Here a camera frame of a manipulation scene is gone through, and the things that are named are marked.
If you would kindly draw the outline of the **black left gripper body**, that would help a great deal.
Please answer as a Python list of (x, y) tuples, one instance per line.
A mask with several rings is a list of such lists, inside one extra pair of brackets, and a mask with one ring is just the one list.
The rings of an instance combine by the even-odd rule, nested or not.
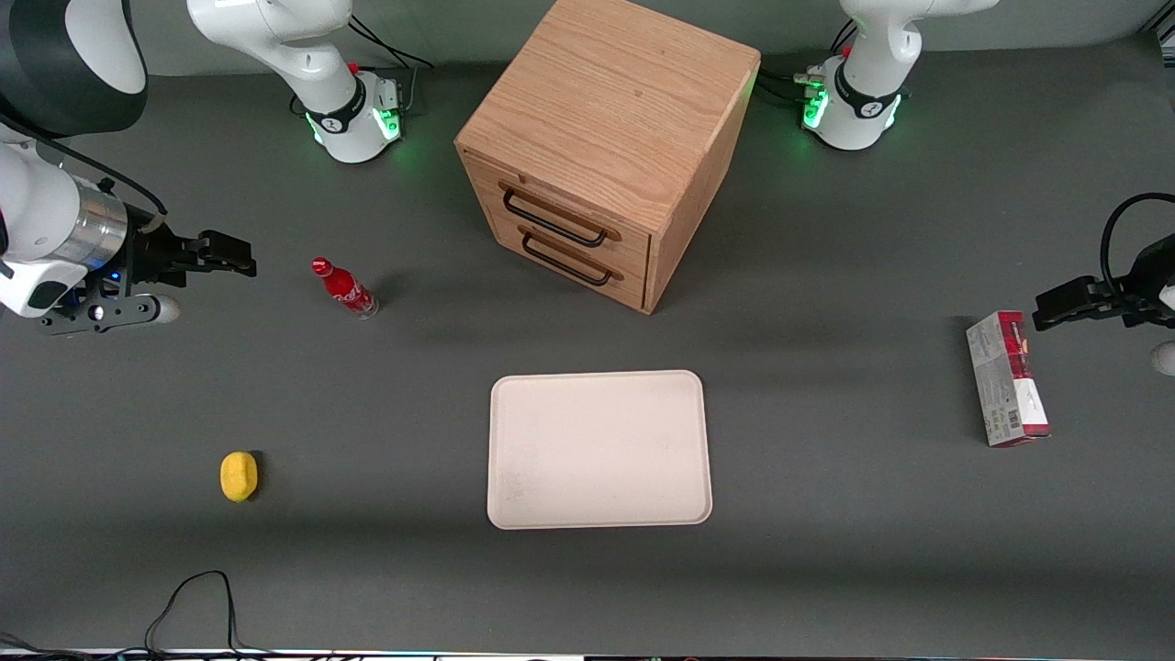
[(1121, 298), (1129, 304), (1122, 313), (1124, 328), (1174, 328), (1174, 234), (1146, 247), (1134, 259), (1129, 272), (1114, 281)]

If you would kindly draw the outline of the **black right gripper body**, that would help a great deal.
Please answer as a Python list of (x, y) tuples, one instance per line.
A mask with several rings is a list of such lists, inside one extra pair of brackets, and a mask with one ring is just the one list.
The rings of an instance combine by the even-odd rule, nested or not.
[(187, 286), (189, 274), (206, 272), (199, 255), (188, 250), (188, 242), (173, 234), (164, 221), (156, 222), (152, 213), (129, 213), (125, 275), (132, 285)]

